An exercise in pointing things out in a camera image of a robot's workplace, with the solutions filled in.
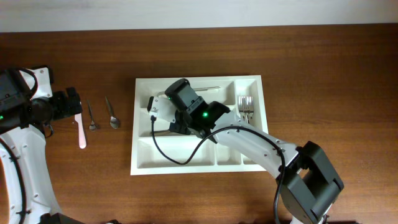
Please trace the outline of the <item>large steel spoon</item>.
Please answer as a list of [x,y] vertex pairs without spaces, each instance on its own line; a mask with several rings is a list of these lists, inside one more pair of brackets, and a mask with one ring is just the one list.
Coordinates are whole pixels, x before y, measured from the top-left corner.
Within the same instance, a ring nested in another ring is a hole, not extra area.
[[159,131],[151,131],[150,135],[151,136],[165,136],[170,134],[171,132],[167,129],[167,130],[159,130]]

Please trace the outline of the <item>steel tongs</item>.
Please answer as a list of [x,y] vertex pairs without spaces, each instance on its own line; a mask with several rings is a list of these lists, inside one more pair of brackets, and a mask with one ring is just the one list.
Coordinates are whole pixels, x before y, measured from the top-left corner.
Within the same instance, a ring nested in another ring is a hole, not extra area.
[[[210,91],[210,90],[219,90],[220,88],[221,88],[220,86],[211,86],[211,87],[203,87],[203,88],[194,88],[193,90],[194,91]],[[156,94],[156,97],[168,99],[168,96],[165,94],[164,91],[158,92]]]

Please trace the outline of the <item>small thin teaspoon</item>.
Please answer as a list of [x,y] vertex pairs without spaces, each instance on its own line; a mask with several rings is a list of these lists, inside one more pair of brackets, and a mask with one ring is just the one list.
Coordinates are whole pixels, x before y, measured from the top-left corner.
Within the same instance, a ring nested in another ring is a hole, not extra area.
[[99,127],[96,125],[96,123],[95,123],[95,120],[94,120],[94,117],[93,117],[93,113],[92,113],[92,110],[91,110],[91,105],[90,105],[90,101],[89,100],[87,100],[87,105],[88,105],[88,112],[89,112],[89,116],[90,116],[90,120],[91,120],[91,123],[90,123],[90,125],[89,125],[89,130],[90,131],[92,131],[92,132],[94,132],[94,131],[96,131],[97,129],[99,129]]

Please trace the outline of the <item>steel fork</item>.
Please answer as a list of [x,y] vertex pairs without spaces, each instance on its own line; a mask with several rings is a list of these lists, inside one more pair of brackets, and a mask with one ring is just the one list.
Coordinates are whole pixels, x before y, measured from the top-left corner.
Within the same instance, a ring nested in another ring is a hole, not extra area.
[[252,122],[252,117],[254,115],[254,101],[253,97],[246,96],[246,120],[249,124]]
[[239,109],[239,114],[241,115],[242,119],[245,120],[245,122],[249,122],[249,108],[248,108],[248,103],[247,103],[247,98],[246,96],[238,96],[238,109]]

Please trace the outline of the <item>small steel teaspoon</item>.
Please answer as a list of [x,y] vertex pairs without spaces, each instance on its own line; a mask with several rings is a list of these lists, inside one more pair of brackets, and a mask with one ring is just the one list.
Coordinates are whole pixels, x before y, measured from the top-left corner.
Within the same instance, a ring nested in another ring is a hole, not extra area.
[[110,115],[109,123],[112,128],[118,129],[120,127],[120,120],[117,117],[115,117],[113,108],[112,108],[111,103],[107,97],[105,97],[105,101],[106,101],[106,105],[108,107],[108,111],[109,111],[109,115]]

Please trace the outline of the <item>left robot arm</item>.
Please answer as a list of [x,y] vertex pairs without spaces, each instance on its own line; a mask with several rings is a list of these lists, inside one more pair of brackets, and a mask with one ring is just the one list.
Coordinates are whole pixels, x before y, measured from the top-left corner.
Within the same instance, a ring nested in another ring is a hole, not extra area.
[[68,117],[78,123],[79,147],[86,147],[81,100],[74,87],[53,92],[52,83],[46,65],[1,70],[1,162],[9,223],[76,223],[57,202],[45,147],[54,133],[51,123]]

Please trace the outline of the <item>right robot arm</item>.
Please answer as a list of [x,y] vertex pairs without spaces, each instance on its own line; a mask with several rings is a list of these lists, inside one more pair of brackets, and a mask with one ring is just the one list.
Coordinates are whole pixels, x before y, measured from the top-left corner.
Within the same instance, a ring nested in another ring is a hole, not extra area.
[[149,98],[150,120],[177,123],[202,142],[237,150],[270,173],[277,182],[274,221],[279,223],[278,203],[292,214],[292,223],[326,223],[344,183],[324,150],[314,142],[304,146],[282,141],[249,124],[226,105],[207,103],[181,78],[165,91],[165,97]]

